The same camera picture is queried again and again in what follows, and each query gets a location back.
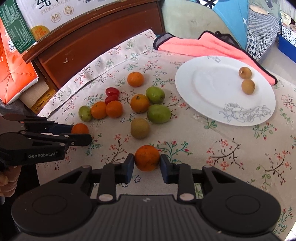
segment grape tomato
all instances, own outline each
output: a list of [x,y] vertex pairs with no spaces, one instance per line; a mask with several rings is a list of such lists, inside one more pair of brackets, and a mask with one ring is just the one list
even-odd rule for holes
[[113,100],[118,100],[118,95],[111,95],[111,96],[108,96],[106,99],[105,99],[105,103],[106,104],[109,104],[111,101]]
[[119,90],[113,87],[109,87],[106,89],[106,95],[107,96],[112,96],[112,95],[117,95],[119,96]]

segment wooden cabinet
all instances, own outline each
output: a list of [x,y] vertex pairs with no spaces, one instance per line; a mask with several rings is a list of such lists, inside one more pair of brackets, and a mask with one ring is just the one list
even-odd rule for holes
[[99,55],[147,29],[164,32],[159,1],[116,2],[64,25],[23,58],[34,59],[48,82],[60,89]]

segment orange fruit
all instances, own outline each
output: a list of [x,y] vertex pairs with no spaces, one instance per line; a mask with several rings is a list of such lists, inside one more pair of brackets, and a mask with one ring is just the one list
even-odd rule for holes
[[144,76],[140,72],[132,72],[127,78],[128,84],[132,87],[139,87],[144,83]]
[[123,113],[122,104],[117,101],[113,100],[106,106],[106,113],[111,118],[118,118]]
[[89,134],[89,128],[83,123],[78,123],[72,127],[71,134]]
[[153,171],[160,161],[160,154],[154,146],[141,146],[135,153],[135,164],[141,171]]
[[137,94],[131,99],[131,108],[136,113],[144,113],[150,106],[149,99],[146,95]]
[[91,115],[95,119],[103,119],[107,116],[106,103],[99,101],[91,107]]

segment blue plastic bin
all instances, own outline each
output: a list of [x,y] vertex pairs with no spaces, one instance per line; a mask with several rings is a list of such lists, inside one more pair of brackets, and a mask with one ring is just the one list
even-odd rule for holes
[[279,51],[296,63],[296,47],[281,35],[279,35]]

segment ribbed black surface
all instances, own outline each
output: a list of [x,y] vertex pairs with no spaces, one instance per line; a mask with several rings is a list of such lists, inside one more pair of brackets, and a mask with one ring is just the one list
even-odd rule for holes
[[100,206],[78,230],[59,237],[20,234],[17,241],[278,241],[273,234],[230,237],[208,226],[195,207],[178,204],[173,196],[121,196]]

